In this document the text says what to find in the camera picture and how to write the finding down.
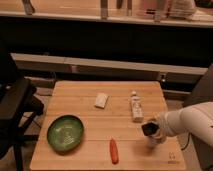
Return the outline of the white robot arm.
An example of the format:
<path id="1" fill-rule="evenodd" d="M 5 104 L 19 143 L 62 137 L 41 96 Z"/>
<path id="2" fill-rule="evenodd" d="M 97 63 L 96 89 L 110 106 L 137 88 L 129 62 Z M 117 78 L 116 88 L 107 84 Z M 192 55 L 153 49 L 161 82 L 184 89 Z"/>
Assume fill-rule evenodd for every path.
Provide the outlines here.
<path id="1" fill-rule="evenodd" d="M 162 112 L 147 120 L 141 129 L 147 145 L 155 148 L 168 137 L 191 133 L 213 147 L 213 102 L 204 102 L 179 110 Z"/>

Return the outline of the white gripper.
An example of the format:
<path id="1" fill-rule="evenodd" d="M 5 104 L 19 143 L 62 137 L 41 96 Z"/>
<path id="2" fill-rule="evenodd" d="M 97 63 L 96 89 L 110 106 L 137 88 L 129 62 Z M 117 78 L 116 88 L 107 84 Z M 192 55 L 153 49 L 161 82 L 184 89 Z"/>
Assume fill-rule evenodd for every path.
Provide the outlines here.
<path id="1" fill-rule="evenodd" d="M 145 136 L 153 136 L 161 139 L 164 143 L 167 139 L 168 123 L 165 113 L 160 113 L 148 120 L 148 123 L 141 126 Z"/>

